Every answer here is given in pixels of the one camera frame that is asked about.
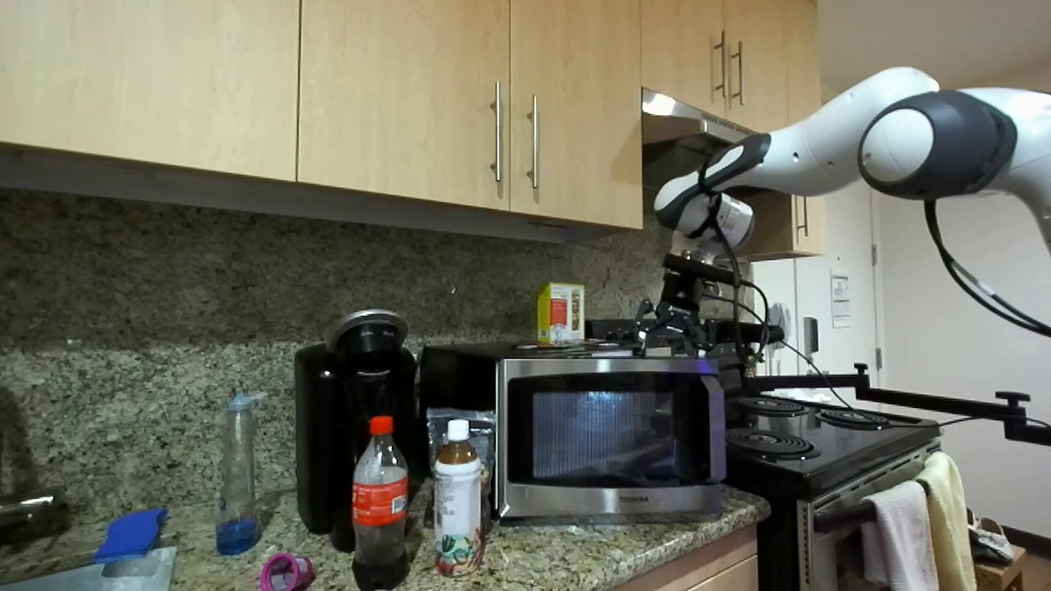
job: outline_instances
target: blue object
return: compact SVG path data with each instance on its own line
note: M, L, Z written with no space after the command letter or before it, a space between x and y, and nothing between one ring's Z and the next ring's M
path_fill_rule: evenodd
M146 555L161 539L163 516L167 516L167 510L140 510L140 511L118 516L109 526L106 540L95 550L95 561L118 561L118 557L132 557L132 555Z
M253 548L259 540L259 534L263 534L263 529L248 516L221 522L216 550L221 555L239 555L239 550Z

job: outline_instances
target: water bottle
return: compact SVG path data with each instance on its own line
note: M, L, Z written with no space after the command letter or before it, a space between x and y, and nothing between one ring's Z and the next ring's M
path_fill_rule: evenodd
M354 465L354 582L357 588L396 588L407 575L407 461L393 446L393 418L367 421L367 446Z
M259 534L255 504L255 418L253 407L263 395L234 395L223 433L223 481L221 481L221 516L216 516L216 550L239 555L248 550Z

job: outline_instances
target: wooden cabinet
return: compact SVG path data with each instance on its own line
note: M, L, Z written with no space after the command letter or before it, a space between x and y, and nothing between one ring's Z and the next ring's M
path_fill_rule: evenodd
M620 591L757 591L754 529L733 530L630 576Z
M815 0L725 0L725 117L767 131L822 103Z
M823 252L822 198L744 198L754 211L754 226L743 247L743 258L787 258Z
M508 0L304 0L297 178L508 207Z
M815 0L652 0L642 84L744 128L781 128L819 103Z
M721 0L648 0L642 84L721 113L725 96Z
M511 0L511 207L641 226L641 4Z
M296 178L296 0L2 0L0 142Z
M637 0L303 4L303 179L641 226Z

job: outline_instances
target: coffee maker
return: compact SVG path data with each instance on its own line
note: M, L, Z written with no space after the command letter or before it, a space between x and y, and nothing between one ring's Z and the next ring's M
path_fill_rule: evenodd
M407 326L389 307L346 314L325 344L296 352L296 491L309 530L329 530L350 550L350 481L367 446L367 418L393 418L393 443L415 465L428 436L417 409L417 360L405 348Z

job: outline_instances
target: red bottle cap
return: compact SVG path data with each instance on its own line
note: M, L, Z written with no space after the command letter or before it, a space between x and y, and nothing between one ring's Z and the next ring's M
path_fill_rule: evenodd
M389 418L389 412L372 418L372 421L367 421L367 433L372 433L372 436L388 436L388 433L393 433L393 418Z

